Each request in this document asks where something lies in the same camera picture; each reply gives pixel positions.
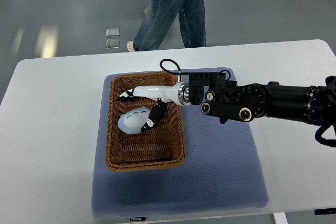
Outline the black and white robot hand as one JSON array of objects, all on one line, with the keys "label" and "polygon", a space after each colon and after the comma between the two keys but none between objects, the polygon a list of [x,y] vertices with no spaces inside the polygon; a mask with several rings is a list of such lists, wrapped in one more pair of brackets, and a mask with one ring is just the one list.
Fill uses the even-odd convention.
[{"label": "black and white robot hand", "polygon": [[118,101],[126,102],[137,98],[147,98],[155,101],[147,121],[141,128],[141,133],[155,127],[165,114],[168,103],[180,106],[190,105],[188,98],[188,83],[179,82],[174,86],[138,86],[123,92],[117,98]]}]

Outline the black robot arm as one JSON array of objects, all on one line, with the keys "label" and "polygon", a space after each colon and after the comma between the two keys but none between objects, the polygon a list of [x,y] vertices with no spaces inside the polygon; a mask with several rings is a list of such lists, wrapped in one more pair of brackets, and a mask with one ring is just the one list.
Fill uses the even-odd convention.
[{"label": "black robot arm", "polygon": [[267,116],[317,125],[318,143],[335,147],[334,139],[323,134],[335,127],[335,77],[326,78],[324,86],[292,87],[278,82],[238,86],[227,70],[220,72],[187,72],[188,87],[180,98],[200,105],[204,115],[228,120],[250,122]]}]

